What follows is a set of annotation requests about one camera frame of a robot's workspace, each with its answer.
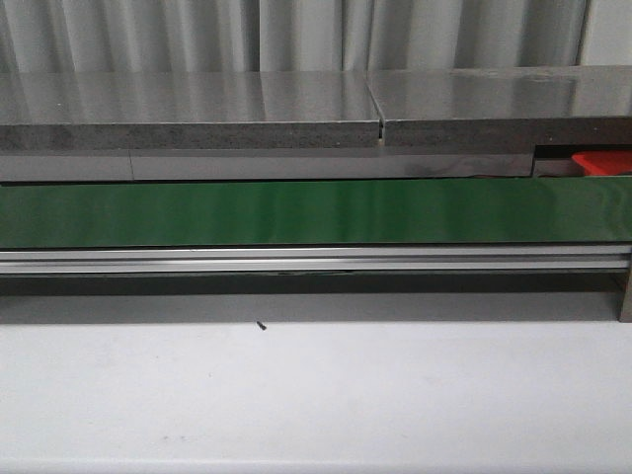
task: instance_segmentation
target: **curtain fold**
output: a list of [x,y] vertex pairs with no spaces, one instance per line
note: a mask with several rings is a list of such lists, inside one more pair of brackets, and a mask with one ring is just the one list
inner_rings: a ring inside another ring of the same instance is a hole
[[630,3],[0,0],[0,72],[629,64]]

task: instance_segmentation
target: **red object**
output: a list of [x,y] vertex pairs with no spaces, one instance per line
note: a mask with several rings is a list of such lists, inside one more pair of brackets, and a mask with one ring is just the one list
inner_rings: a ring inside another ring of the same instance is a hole
[[632,173],[632,150],[582,151],[573,161],[584,168],[585,176],[616,176]]

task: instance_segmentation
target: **white table surface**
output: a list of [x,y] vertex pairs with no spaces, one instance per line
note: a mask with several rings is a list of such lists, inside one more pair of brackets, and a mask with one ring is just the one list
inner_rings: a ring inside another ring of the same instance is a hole
[[[0,298],[252,320],[0,325],[0,472],[630,473],[632,324],[582,295]],[[397,321],[446,298],[605,320]],[[291,308],[315,322],[265,318]]]

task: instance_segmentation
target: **gray metal plate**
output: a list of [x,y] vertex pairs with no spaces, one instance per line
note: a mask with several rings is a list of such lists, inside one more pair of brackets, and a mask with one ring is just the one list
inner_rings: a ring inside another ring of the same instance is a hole
[[372,71],[368,84],[390,146],[525,153],[632,142],[629,66]]
[[376,146],[342,72],[0,74],[3,149]]

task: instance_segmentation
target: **conveyor belt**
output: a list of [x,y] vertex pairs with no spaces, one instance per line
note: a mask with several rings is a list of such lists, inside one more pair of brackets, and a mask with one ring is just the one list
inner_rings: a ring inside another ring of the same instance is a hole
[[0,188],[5,250],[629,242],[629,177]]

